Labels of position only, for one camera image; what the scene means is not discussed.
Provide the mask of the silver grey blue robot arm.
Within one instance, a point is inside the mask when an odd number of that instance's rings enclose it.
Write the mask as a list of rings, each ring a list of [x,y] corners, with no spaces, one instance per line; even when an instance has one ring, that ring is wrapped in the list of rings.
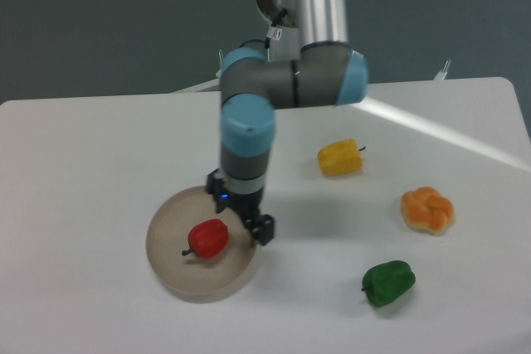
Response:
[[[368,87],[363,55],[349,44],[345,0],[295,0],[298,58],[269,61],[246,46],[227,53],[220,75],[220,166],[207,175],[216,212],[234,211],[252,245],[275,236],[260,203],[275,137],[275,111],[359,103]]]

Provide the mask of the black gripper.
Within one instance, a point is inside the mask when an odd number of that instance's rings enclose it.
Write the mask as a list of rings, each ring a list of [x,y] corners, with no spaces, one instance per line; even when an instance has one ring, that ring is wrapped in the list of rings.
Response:
[[[216,213],[234,211],[250,233],[252,246],[265,246],[275,238],[275,218],[260,211],[264,185],[265,176],[240,180],[220,168],[207,175],[206,192],[215,202]]]

